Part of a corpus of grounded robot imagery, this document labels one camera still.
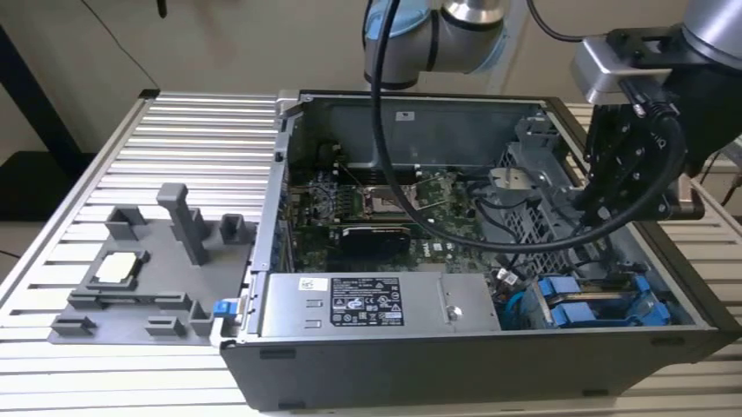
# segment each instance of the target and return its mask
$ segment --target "power supply label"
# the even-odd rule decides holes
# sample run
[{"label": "power supply label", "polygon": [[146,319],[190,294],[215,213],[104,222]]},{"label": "power supply label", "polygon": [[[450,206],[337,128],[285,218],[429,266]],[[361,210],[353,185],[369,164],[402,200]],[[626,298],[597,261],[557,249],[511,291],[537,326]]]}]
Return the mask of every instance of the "power supply label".
[{"label": "power supply label", "polygon": [[399,278],[333,278],[333,326],[405,326]]}]

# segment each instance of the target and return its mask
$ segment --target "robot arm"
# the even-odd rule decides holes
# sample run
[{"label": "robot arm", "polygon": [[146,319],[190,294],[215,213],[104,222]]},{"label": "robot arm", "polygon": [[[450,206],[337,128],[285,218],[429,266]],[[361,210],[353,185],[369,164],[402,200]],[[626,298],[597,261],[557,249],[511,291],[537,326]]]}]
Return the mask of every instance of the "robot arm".
[{"label": "robot arm", "polygon": [[[375,2],[367,26],[366,79],[371,82],[383,14]],[[533,3],[529,8],[535,13]],[[579,40],[578,36],[559,36]],[[422,71],[471,73],[498,61],[507,39],[499,0],[405,0],[386,45],[382,88],[413,87]],[[685,167],[633,220],[696,219],[702,201],[689,178],[708,157],[742,132],[742,2],[693,0],[685,22],[670,28],[620,29],[582,39],[573,74],[597,105],[586,161],[590,183],[575,201],[587,225],[633,205],[664,169],[668,141],[656,131],[658,109],[676,113],[685,132]]]},{"label": "robot arm", "polygon": [[[371,82],[375,50],[389,0],[371,6],[366,23],[366,80]],[[405,0],[386,48],[387,90],[409,89],[422,71],[473,73],[498,61],[506,40],[499,0],[446,0],[441,10],[427,0]]]},{"label": "robot arm", "polygon": [[664,103],[684,128],[685,167],[636,220],[701,218],[702,201],[688,179],[742,132],[742,2],[693,0],[684,23],[670,28],[618,29],[586,38],[573,73],[597,105],[587,134],[590,184],[577,208],[624,210],[658,176],[668,150],[649,113]]},{"label": "robot arm", "polygon": [[[578,64],[578,70],[593,70],[593,77],[583,77],[582,85],[591,89],[597,86],[594,90],[598,92],[605,86],[607,92],[618,89],[629,104],[598,106],[590,126],[587,186],[573,202],[583,211],[579,229],[589,230],[554,242],[533,244],[479,242],[429,224],[397,181],[382,122],[383,89],[410,87],[418,80],[418,72],[425,69],[474,70],[486,49],[470,48],[469,42],[485,44],[483,34],[491,36],[490,54],[498,49],[505,30],[502,13],[493,11],[499,9],[499,2],[450,0],[441,10],[445,18],[431,19],[425,8],[406,24],[397,20],[402,0],[389,0],[383,4],[379,29],[375,30],[373,24],[365,28],[367,56],[374,57],[373,64],[367,65],[367,80],[371,84],[375,150],[399,206],[431,235],[482,250],[527,254],[590,243],[637,220],[702,216],[701,199],[694,199],[689,182],[677,179],[681,174],[686,175],[686,180],[688,176],[696,175],[700,162],[702,164],[709,154],[732,142],[742,130],[742,119],[734,115],[742,87],[738,67],[742,4],[738,0],[693,0],[686,23],[669,29],[614,30],[605,38],[606,45],[603,41],[598,42],[602,46],[599,53],[590,51],[583,64]],[[533,0],[529,0],[529,6],[534,12]],[[367,21],[374,23],[375,19],[370,17]],[[537,19],[537,22],[545,28],[543,20]],[[434,25],[438,25],[438,36]],[[417,32],[427,35],[419,35],[417,43],[411,41],[406,48],[399,48],[397,45],[413,39]],[[553,30],[547,33],[557,37]],[[423,62],[419,51],[426,47],[429,60]],[[387,51],[394,48],[399,49],[387,60]],[[439,67],[438,55],[446,57],[441,58]],[[616,68],[622,69],[621,74],[606,67],[605,62],[616,63]],[[658,76],[645,71],[653,69],[670,70],[670,73]],[[713,138],[705,130],[710,122],[720,122],[722,126]]]}]

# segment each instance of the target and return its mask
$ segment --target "aluminum extrusion table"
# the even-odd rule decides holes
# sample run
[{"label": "aluminum extrusion table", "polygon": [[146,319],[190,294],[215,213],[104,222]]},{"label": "aluminum extrusion table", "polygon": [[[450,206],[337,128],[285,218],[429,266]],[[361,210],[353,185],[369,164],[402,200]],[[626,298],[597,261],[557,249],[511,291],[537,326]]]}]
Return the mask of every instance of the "aluminum extrusion table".
[{"label": "aluminum extrusion table", "polygon": [[[184,182],[204,217],[258,221],[273,158],[273,96],[163,93],[140,99],[0,285],[0,412],[48,416],[258,415],[211,347],[55,346],[50,324],[84,277],[115,204],[147,218],[163,182]],[[570,106],[583,126],[591,108]],[[708,215],[664,228],[742,321],[742,228],[700,189]],[[371,415],[742,415],[742,343],[661,369],[618,399],[339,410]]]}]

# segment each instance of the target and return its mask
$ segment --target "black cord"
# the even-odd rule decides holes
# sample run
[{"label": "black cord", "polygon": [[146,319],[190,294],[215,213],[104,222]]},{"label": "black cord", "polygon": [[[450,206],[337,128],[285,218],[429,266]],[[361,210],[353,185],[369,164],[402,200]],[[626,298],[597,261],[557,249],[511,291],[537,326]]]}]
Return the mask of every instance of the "black cord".
[{"label": "black cord", "polygon": [[578,264],[571,261],[569,249],[562,251],[561,257],[563,258],[565,262],[567,262],[567,267],[562,271],[559,271],[559,273],[569,274],[570,272],[574,272],[578,275],[578,278],[585,278]]},{"label": "black cord", "polygon": [[515,231],[509,228],[505,224],[502,224],[501,222],[498,222],[495,219],[491,218],[491,215],[487,213],[487,211],[485,210],[485,207],[482,206],[482,199],[477,199],[474,200],[474,207],[477,207],[477,210],[479,211],[479,214],[482,215],[482,219],[485,219],[485,221],[491,224],[495,228],[498,228],[499,230],[502,230],[503,232],[506,232],[509,235],[513,236],[513,239],[515,239],[515,242],[518,242],[518,240],[521,239],[518,237],[518,233],[515,233]]},{"label": "black cord", "polygon": [[466,195],[473,195],[474,190],[482,189],[490,185],[489,181],[475,181],[466,186]]},{"label": "black cord", "polygon": [[570,262],[570,266],[565,268],[562,271],[559,271],[559,273],[569,274],[570,272],[574,272],[579,278],[585,278],[585,273],[579,270],[579,268],[585,267],[586,265],[590,265],[591,263],[599,263],[602,261],[603,261],[602,259],[587,259],[586,261],[578,263]]},{"label": "black cord", "polygon": [[457,175],[455,180],[461,182],[490,182],[490,178],[486,175]]},{"label": "black cord", "polygon": [[521,202],[517,202],[515,204],[495,204],[494,202],[489,202],[487,200],[478,200],[478,201],[482,202],[482,205],[485,207],[489,207],[493,210],[510,210],[526,204],[529,202],[529,199],[525,198]]},{"label": "black cord", "polygon": [[22,256],[20,256],[20,255],[16,255],[15,253],[8,252],[7,250],[2,250],[2,249],[0,249],[0,254],[3,254],[3,255],[6,255],[6,256],[11,256],[11,257],[15,258],[15,259],[22,259]]},{"label": "black cord", "polygon": [[111,32],[111,29],[108,28],[108,25],[106,24],[106,22],[103,21],[102,17],[98,15],[98,13],[95,12],[94,8],[91,7],[91,5],[88,4],[88,2],[86,0],[80,0],[80,3],[83,3],[84,7],[91,11],[92,15],[95,16],[95,18],[98,19],[98,21],[100,22],[103,28],[106,29],[106,31],[108,32],[108,34],[111,35],[111,39],[114,39],[114,42],[116,43],[116,46],[119,46],[120,51],[127,54],[128,59],[131,59],[131,62],[135,63],[135,65],[139,67],[139,69],[142,70],[142,72],[144,73],[144,75],[147,76],[147,78],[150,78],[150,81],[152,82],[152,84],[155,85],[155,87],[158,89],[160,89],[160,85],[156,83],[155,79],[152,78],[152,76],[150,75],[150,73],[147,72],[147,70],[144,69],[144,67],[142,66],[142,64],[139,63],[139,61],[135,59],[135,57],[132,57],[132,55],[127,52],[127,49],[124,48],[124,46],[120,44],[119,39],[116,38],[116,35],[114,35],[114,32]]},{"label": "black cord", "polygon": [[371,4],[374,4],[374,0],[367,1],[367,9],[363,12],[363,24],[361,25],[361,42],[363,43],[363,49],[367,48],[367,20],[369,12],[371,11]]},{"label": "black cord", "polygon": [[714,157],[712,158],[712,161],[709,162],[709,166],[706,167],[706,170],[704,171],[704,175],[701,177],[701,184],[704,184],[704,181],[706,181],[706,177],[709,176],[709,173],[712,172],[712,167],[714,166],[714,163],[717,162],[717,159],[720,159],[720,155],[721,155],[721,151],[714,154]]},{"label": "black cord", "polygon": [[533,254],[563,250],[585,243],[591,243],[610,235],[634,219],[637,214],[645,209],[645,206],[654,202],[657,196],[668,190],[668,185],[677,179],[677,175],[681,172],[686,152],[685,133],[676,117],[669,113],[658,114],[658,110],[656,110],[656,108],[652,109],[653,114],[649,115],[649,117],[654,126],[653,133],[668,140],[668,158],[664,159],[666,165],[658,178],[648,186],[645,193],[634,201],[634,204],[599,227],[590,229],[583,235],[559,239],[553,242],[531,244],[481,242],[449,233],[429,221],[426,216],[419,213],[407,200],[402,186],[397,181],[393,160],[386,147],[385,125],[382,122],[382,81],[385,79],[386,46],[390,40],[390,33],[393,32],[394,15],[399,9],[399,3],[401,0],[391,0],[387,5],[382,33],[379,35],[379,43],[375,51],[374,73],[371,75],[371,127],[374,129],[374,142],[379,155],[379,165],[385,172],[385,179],[397,197],[399,206],[413,221],[418,223],[419,227],[426,230],[426,232],[443,240],[478,248],[479,250],[510,254]]},{"label": "black cord", "polygon": [[551,36],[554,39],[562,42],[569,43],[581,43],[585,39],[585,36],[571,36],[563,35],[562,33],[557,32],[553,28],[549,27],[549,24],[542,19],[542,15],[538,13],[538,9],[534,5],[534,0],[527,0],[529,9],[531,10],[531,16],[534,17],[535,23],[538,24],[539,28],[542,28],[546,35]]},{"label": "black cord", "polygon": [[732,187],[729,187],[728,190],[728,194],[724,196],[724,200],[721,201],[721,206],[726,207],[729,201],[732,200],[732,197],[734,196],[736,191],[738,190],[738,187],[734,186],[734,184],[732,184]]}]

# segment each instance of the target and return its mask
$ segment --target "wire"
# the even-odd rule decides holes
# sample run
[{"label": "wire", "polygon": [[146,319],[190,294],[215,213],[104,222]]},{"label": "wire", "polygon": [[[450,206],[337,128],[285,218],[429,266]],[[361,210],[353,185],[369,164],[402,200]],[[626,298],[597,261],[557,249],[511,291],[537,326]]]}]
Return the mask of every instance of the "wire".
[{"label": "wire", "polygon": [[11,256],[15,259],[22,259],[20,255],[16,255],[14,252],[8,252],[7,250],[2,250],[0,249],[0,254],[6,255],[6,256]]},{"label": "wire", "polygon": [[363,49],[367,48],[367,20],[369,12],[371,11],[371,4],[374,4],[374,0],[367,1],[367,9],[363,12],[363,24],[361,25],[361,42],[363,43]]},{"label": "wire", "polygon": [[99,14],[95,12],[94,8],[91,7],[91,5],[88,4],[88,2],[86,0],[80,0],[80,3],[83,3],[84,7],[91,11],[92,15],[95,16],[95,18],[98,19],[98,21],[100,22],[103,28],[106,29],[106,31],[108,32],[108,34],[111,35],[111,39],[114,39],[114,42],[116,43],[116,46],[119,46],[120,51],[127,54],[128,59],[131,59],[131,62],[135,63],[135,65],[139,67],[139,69],[142,70],[142,72],[144,73],[144,75],[147,76],[147,78],[150,78],[150,81],[152,82],[152,84],[155,85],[155,87],[158,89],[160,89],[160,84],[156,83],[155,79],[152,78],[152,76],[150,75],[150,73],[147,72],[147,70],[144,69],[144,67],[142,66],[142,64],[139,63],[139,61],[135,59],[135,57],[132,57],[132,55],[127,52],[127,49],[124,48],[124,46],[120,44],[119,39],[116,38],[116,35],[114,35],[114,32],[111,31],[108,25],[106,24],[106,22],[103,21],[102,17],[99,16]]},{"label": "wire", "polygon": [[482,215],[485,221],[489,224],[491,224],[495,228],[498,228],[509,235],[511,235],[513,239],[515,239],[515,242],[518,242],[519,240],[518,233],[515,233],[515,231],[511,228],[509,228],[505,224],[502,224],[501,222],[498,222],[495,219],[491,218],[490,214],[485,210],[485,207],[482,206],[482,199],[478,198],[477,200],[474,200],[474,206],[477,207],[477,210],[479,211],[479,214]]},{"label": "wire", "polygon": [[553,28],[550,28],[549,24],[546,24],[546,22],[542,19],[542,15],[539,14],[538,9],[535,8],[534,0],[526,0],[526,1],[527,1],[529,9],[531,10],[531,16],[534,17],[535,23],[538,24],[539,28],[542,28],[543,32],[546,32],[546,35],[551,36],[554,39],[562,42],[581,43],[586,37],[563,35]]},{"label": "wire", "polygon": [[729,204],[729,201],[732,200],[732,197],[734,196],[736,191],[738,190],[738,187],[734,186],[734,184],[732,185],[732,187],[729,187],[728,190],[728,194],[724,196],[724,200],[721,201],[721,206],[726,207]]},{"label": "wire", "polygon": [[677,179],[677,174],[681,172],[684,167],[686,152],[685,133],[677,119],[668,113],[658,113],[658,108],[661,108],[661,106],[658,106],[657,109],[653,107],[654,116],[652,116],[650,120],[654,122],[653,126],[656,131],[653,133],[668,140],[668,158],[664,158],[666,164],[665,168],[661,170],[656,181],[648,186],[642,196],[634,201],[634,204],[599,227],[590,229],[590,231],[587,231],[583,235],[559,239],[553,242],[531,244],[479,242],[459,235],[453,235],[443,229],[438,228],[413,207],[394,174],[393,160],[386,147],[385,125],[382,122],[382,80],[385,76],[386,45],[390,40],[394,15],[399,9],[399,3],[401,0],[391,0],[387,4],[382,33],[375,51],[374,71],[371,75],[371,127],[374,130],[377,153],[379,155],[379,165],[382,167],[382,171],[385,172],[385,178],[390,186],[390,190],[397,197],[399,206],[413,221],[417,222],[421,228],[431,235],[443,240],[463,246],[478,248],[479,250],[511,254],[533,254],[563,250],[581,244],[594,242],[611,234],[633,220],[637,214],[644,210],[645,206],[652,203],[657,196],[668,190],[669,184]]},{"label": "wire", "polygon": [[487,187],[490,185],[489,181],[475,181],[471,184],[469,184],[466,186],[466,194],[471,195],[474,190],[477,189],[483,189],[485,187]]},{"label": "wire", "polygon": [[343,168],[343,171],[349,173],[350,177],[353,178],[353,181],[355,181],[358,186],[363,188],[363,183],[358,180],[357,176],[351,174],[350,169],[342,163],[338,163],[338,166]]},{"label": "wire", "polygon": [[565,262],[567,262],[567,267],[562,269],[562,271],[559,271],[561,274],[567,274],[569,272],[574,272],[579,278],[585,278],[585,275],[582,274],[582,271],[579,270],[579,266],[575,264],[575,262],[571,261],[570,258],[570,250],[566,249],[562,251],[561,253],[561,257],[563,258]]},{"label": "wire", "polygon": [[569,274],[570,272],[574,272],[579,278],[585,278],[585,272],[581,271],[579,269],[582,267],[585,267],[586,265],[590,265],[591,263],[599,263],[602,262],[603,259],[587,259],[586,261],[581,261],[578,263],[573,263],[570,262],[570,266],[566,267],[565,269],[562,269],[559,271],[561,274]]},{"label": "wire", "polygon": [[482,202],[482,205],[485,207],[489,207],[493,210],[510,210],[514,209],[515,207],[526,204],[529,202],[530,199],[525,198],[521,202],[517,202],[515,204],[495,204],[494,202],[489,202],[487,200],[478,200],[479,202]]},{"label": "wire", "polygon": [[521,291],[518,293],[514,293],[513,296],[510,297],[509,303],[506,304],[506,308],[505,308],[505,322],[509,325],[509,329],[510,330],[515,330],[517,329],[517,304],[519,301],[522,301],[523,299],[523,295],[526,295],[526,291]]},{"label": "wire", "polygon": [[712,172],[712,167],[714,166],[714,163],[717,163],[717,159],[720,159],[720,155],[721,155],[721,151],[714,154],[714,157],[712,158],[712,161],[709,162],[709,166],[706,167],[706,170],[704,171],[704,175],[701,177],[701,184],[704,184],[704,181],[706,181],[706,177],[709,176],[709,173]]}]

